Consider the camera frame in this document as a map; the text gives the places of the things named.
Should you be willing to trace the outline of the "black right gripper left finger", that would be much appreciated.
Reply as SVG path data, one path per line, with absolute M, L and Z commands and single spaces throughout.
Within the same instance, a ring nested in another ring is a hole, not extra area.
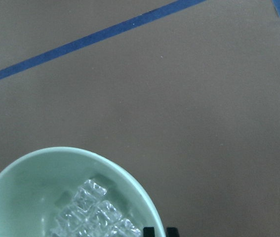
M 143 237 L 155 237 L 155 228 L 154 227 L 144 227 L 143 228 Z

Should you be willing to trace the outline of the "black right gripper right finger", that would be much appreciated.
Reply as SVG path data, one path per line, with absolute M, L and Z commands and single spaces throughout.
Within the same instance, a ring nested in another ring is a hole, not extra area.
M 167 227 L 166 237 L 179 237 L 178 229 L 176 227 Z

